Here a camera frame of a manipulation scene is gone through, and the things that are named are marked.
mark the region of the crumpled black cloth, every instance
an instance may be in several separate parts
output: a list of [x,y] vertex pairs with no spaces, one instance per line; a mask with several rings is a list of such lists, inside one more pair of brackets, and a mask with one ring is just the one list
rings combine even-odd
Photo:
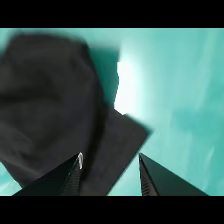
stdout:
[[82,152],[81,195],[106,195],[146,137],[104,102],[85,42],[11,39],[0,60],[0,161],[21,186]]

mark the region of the teal background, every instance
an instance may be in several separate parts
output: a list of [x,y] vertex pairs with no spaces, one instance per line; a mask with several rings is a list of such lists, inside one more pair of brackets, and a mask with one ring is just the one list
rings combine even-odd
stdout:
[[[223,29],[4,28],[1,51],[18,31],[84,38],[107,100],[118,73],[115,109],[154,131],[141,152],[209,195],[224,195]],[[107,49],[107,59],[94,48]],[[0,166],[0,195],[18,189]],[[141,195],[137,157],[109,195]]]

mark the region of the dark fabric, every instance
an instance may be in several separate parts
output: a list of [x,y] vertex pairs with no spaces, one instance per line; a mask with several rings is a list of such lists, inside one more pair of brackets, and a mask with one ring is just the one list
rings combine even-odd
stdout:
[[104,103],[84,42],[11,40],[0,61],[0,161],[21,186],[82,152],[81,195],[106,195],[146,136]]

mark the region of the glossy teal surface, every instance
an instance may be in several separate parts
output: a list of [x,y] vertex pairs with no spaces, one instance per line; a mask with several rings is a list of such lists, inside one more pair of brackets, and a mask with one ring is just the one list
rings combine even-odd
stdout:
[[[17,30],[0,29],[1,50]],[[224,195],[223,29],[38,30],[78,35],[91,47],[117,52],[115,109],[154,131],[141,152],[206,193]],[[107,91],[111,69],[97,69]],[[0,194],[17,190],[0,167]],[[109,195],[141,195],[137,157]]]

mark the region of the black cloth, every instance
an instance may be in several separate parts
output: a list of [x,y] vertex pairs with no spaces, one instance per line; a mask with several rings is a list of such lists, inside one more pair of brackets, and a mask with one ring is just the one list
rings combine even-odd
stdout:
[[106,195],[146,137],[104,102],[85,42],[12,38],[0,60],[0,161],[21,186],[82,152],[81,195]]

